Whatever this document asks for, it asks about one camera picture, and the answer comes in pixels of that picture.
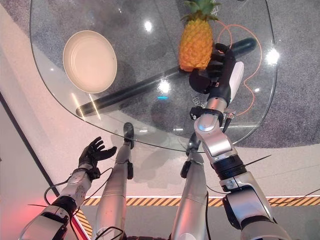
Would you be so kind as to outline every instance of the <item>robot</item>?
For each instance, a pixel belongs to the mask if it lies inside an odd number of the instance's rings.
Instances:
[[[222,199],[230,224],[241,231],[241,240],[291,240],[277,224],[263,191],[246,167],[231,141],[225,134],[231,116],[225,109],[234,99],[244,73],[244,64],[236,61],[233,51],[217,43],[215,48],[223,54],[212,55],[216,64],[207,68],[208,76],[194,70],[189,77],[191,87],[209,94],[205,108],[193,107],[190,116],[195,120],[194,134],[187,147],[187,160],[181,170],[186,179],[181,201],[176,213],[171,240],[203,240],[206,230],[211,240],[206,213],[208,192],[204,160],[198,153],[199,145],[220,179],[227,194]],[[119,149],[113,170],[105,185],[96,214],[93,240],[125,240],[126,185],[133,178],[131,150],[134,148],[134,127],[127,122],[123,127],[124,143]],[[93,180],[100,177],[98,161],[112,157],[117,148],[103,150],[101,137],[92,141],[82,152],[75,169],[60,196],[36,216],[21,232],[19,240],[62,240],[73,213],[85,200]]]

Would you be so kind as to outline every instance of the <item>pineapple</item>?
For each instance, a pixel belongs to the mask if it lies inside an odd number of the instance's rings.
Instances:
[[[213,32],[208,20],[218,20],[211,15],[220,3],[212,0],[185,1],[191,14],[184,16],[187,24],[184,28],[179,46],[180,68],[187,72],[193,69],[204,70],[208,66],[213,50]]]

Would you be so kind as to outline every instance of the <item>orange cable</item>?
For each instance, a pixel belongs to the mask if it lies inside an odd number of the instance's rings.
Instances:
[[[259,68],[260,68],[260,66],[261,66],[261,63],[262,63],[262,47],[261,47],[260,41],[258,40],[257,36],[256,36],[252,31],[250,31],[249,29],[247,29],[246,27],[244,27],[244,26],[242,26],[242,25],[239,25],[239,24],[229,24],[229,25],[225,25],[225,24],[224,24],[223,22],[221,22],[221,21],[217,21],[217,22],[218,22],[219,24],[223,25],[223,27],[224,27],[224,28],[222,29],[222,31],[220,32],[220,34],[218,35],[218,38],[217,38],[217,41],[218,41],[218,42],[220,41],[220,37],[221,37],[222,33],[223,33],[225,30],[227,30],[227,31],[229,32],[229,35],[230,35],[230,41],[231,41],[230,47],[231,47],[231,45],[232,45],[232,34],[231,34],[231,31],[230,31],[229,28],[230,28],[230,27],[239,27],[239,28],[244,29],[244,30],[247,31],[248,33],[250,33],[250,34],[255,38],[255,40],[257,41],[257,43],[258,43],[258,45],[259,45],[259,49],[260,49],[260,61],[259,61],[259,64],[258,64],[256,70],[254,71],[253,74],[251,74],[249,77],[247,77],[247,78],[243,81],[244,86],[245,86],[245,87],[251,92],[251,94],[252,94],[252,101],[251,101],[250,106],[249,106],[245,111],[240,112],[240,113],[237,114],[237,116],[240,116],[240,115],[245,114],[246,112],[248,112],[248,111],[252,108],[252,106],[253,106],[253,104],[254,104],[254,102],[255,102],[255,94],[254,94],[254,92],[249,88],[249,86],[247,85],[247,81],[248,81],[249,79],[251,79],[251,78],[257,73],[257,71],[259,70]]]

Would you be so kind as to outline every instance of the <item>gray carpet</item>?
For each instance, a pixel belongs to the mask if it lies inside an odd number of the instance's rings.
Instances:
[[[263,56],[272,47],[272,32],[264,0],[237,2],[221,1],[219,17],[226,23],[242,24],[259,38]],[[319,2],[309,0],[303,5],[298,1],[269,0],[271,20],[275,34],[276,49],[280,53],[277,86],[269,113],[262,125],[238,146],[243,147],[294,147],[319,143],[317,73],[319,43]],[[17,24],[29,34],[29,1],[0,0]],[[186,9],[178,1],[32,1],[31,39],[48,58],[63,69],[62,52],[68,38],[83,29],[103,34],[112,44],[118,60],[117,77],[104,96],[131,84],[178,65],[177,54],[183,23],[180,17]],[[150,21],[152,29],[146,32],[144,22]],[[234,41],[250,37],[238,29]],[[222,37],[228,42],[228,35]],[[238,60],[245,63],[245,76],[254,72],[259,61],[259,50]],[[253,108],[237,117],[234,123],[257,124],[268,107],[276,67],[263,62],[257,75],[248,81],[251,89],[259,88],[255,94]],[[187,76],[168,79],[171,90],[168,99],[158,100],[158,89],[130,99],[121,106],[121,111],[166,132],[183,128],[181,136],[188,137],[193,131],[189,119],[194,99],[206,102],[206,96],[194,92]],[[251,102],[251,94],[242,85],[231,109],[245,110]],[[245,136],[252,128],[230,128],[228,135],[233,141]]]

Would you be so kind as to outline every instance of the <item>silver metal limb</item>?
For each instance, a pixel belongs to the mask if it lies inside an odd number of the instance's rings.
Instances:
[[[204,160],[190,152],[190,167],[171,232],[172,240],[203,240],[206,233],[207,185]]]
[[[209,99],[206,108],[218,110],[221,113],[225,111],[227,102],[220,97]],[[237,154],[233,144],[228,137],[221,131],[217,115],[203,114],[194,122],[194,131],[197,138],[202,142],[210,163],[225,158],[226,153],[230,155]]]
[[[235,193],[228,194],[227,197],[229,201],[237,197],[239,200],[244,199],[244,201],[248,201],[248,204],[249,204],[249,202],[254,199],[254,202],[256,202],[258,205],[262,207],[262,209],[260,209],[259,211],[260,215],[266,216],[271,221],[273,221],[271,206],[268,200],[266,199],[264,193],[262,192],[261,188],[259,187],[257,181],[255,180],[254,176],[251,174],[251,172],[247,171],[245,173],[239,174],[232,178],[221,180],[220,185],[226,186],[228,191],[232,191],[233,189],[238,189],[238,188],[244,188],[243,191],[240,191],[240,192],[237,191]],[[239,215],[237,217],[239,223],[241,223],[241,221],[246,218],[246,217],[244,218],[240,217],[241,215],[243,214],[244,216],[247,214],[253,215],[254,211],[257,211],[259,209],[253,204],[250,204],[250,207],[251,207],[251,211],[247,211],[248,213],[244,213],[243,208],[241,206],[237,207],[240,209],[240,211],[238,212]]]
[[[241,240],[291,240],[287,232],[279,225],[269,221],[255,221],[241,231]]]
[[[124,142],[115,159],[111,176],[105,185],[96,213],[93,239],[108,227],[124,229],[126,217],[126,193],[128,162],[131,160],[130,142]],[[99,240],[110,240],[120,232],[110,229]]]
[[[58,206],[47,206],[38,216],[22,230],[19,240],[52,240],[60,239],[66,234],[69,214]]]
[[[62,189],[60,197],[68,196],[73,198],[78,208],[84,202],[86,193],[90,187],[91,181],[85,170],[74,172],[65,188]]]
[[[226,107],[227,102],[223,98],[213,97],[209,99],[206,109],[223,113]],[[246,170],[231,141],[220,130],[218,115],[215,112],[202,114],[195,121],[194,130],[220,178],[222,189],[231,191],[223,198],[223,206],[231,225],[241,229],[241,239],[291,240],[274,220],[264,193]]]

